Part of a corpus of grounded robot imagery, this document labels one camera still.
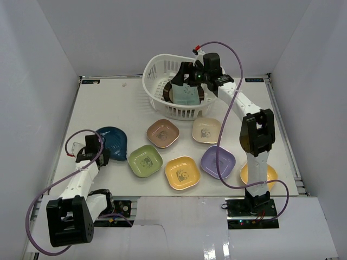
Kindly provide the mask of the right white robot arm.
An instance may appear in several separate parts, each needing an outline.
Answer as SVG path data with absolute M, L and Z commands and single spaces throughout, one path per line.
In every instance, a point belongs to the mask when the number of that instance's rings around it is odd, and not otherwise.
M 203 55 L 203 60 L 181 63 L 170 81 L 174 87 L 207 85 L 216 97 L 229 106 L 241 120 L 239 141 L 246 153 L 248 183 L 245 188 L 245 210 L 259 215 L 270 201 L 267 181 L 267 161 L 275 142 L 274 114 L 262 109 L 240 91 L 240 83 L 223 73 L 217 53 Z

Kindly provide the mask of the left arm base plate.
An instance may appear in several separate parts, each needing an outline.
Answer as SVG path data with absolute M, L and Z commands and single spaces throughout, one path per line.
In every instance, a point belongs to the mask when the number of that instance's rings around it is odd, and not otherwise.
M 112 216 L 106 218 L 98 218 L 94 222 L 94 227 L 98 228 L 131 228 L 134 223 L 134 215 L 131 213 L 132 201 L 130 200 L 113 200 L 112 205 L 104 209 L 99 216 L 107 214 L 119 214 L 124 216 Z

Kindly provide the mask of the light teal rectangular divided plate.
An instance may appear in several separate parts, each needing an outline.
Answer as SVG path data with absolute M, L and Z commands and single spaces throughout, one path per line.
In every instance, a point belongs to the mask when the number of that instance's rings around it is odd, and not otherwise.
M 187 84 L 183 86 L 172 86 L 173 103 L 177 105 L 194 106 L 200 104 L 200 98 L 197 87 L 191 87 Z

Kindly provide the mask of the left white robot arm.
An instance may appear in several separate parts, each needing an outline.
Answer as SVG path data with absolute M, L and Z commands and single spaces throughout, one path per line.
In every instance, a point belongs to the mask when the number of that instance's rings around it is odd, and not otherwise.
M 63 193 L 46 206 L 49 239 L 55 248 L 91 242 L 97 217 L 109 216 L 114 211 L 109 190 L 90 190 L 100 168 L 110 159 L 108 149 L 95 159 L 101 150 L 101 139 L 96 134 L 85 136 L 85 147 L 73 152 L 78 173 L 71 177 Z

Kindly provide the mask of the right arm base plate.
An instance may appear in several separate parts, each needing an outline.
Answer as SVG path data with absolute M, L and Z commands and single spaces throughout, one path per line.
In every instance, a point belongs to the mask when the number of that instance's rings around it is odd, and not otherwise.
M 226 198 L 221 209 L 226 211 L 229 230 L 279 228 L 279 221 L 273 219 L 277 215 L 273 199 L 259 207 L 251 208 L 243 198 Z

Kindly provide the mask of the dark blue leaf-shaped plate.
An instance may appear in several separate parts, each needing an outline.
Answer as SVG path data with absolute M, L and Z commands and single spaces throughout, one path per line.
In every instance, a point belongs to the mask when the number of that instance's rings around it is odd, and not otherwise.
M 110 150 L 110 159 L 127 160 L 127 135 L 117 127 L 107 126 L 97 130 L 104 141 L 104 147 Z

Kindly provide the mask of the round black-rimmed plate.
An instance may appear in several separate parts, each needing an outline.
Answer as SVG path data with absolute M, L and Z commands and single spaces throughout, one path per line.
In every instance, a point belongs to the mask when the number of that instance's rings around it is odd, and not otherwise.
M 200 98 L 200 104 L 204 100 L 204 90 L 201 86 L 195 86 L 198 88 L 199 98 Z M 164 89 L 163 89 L 163 99 L 166 102 L 173 103 L 173 97 L 172 97 L 172 84 L 168 82 Z

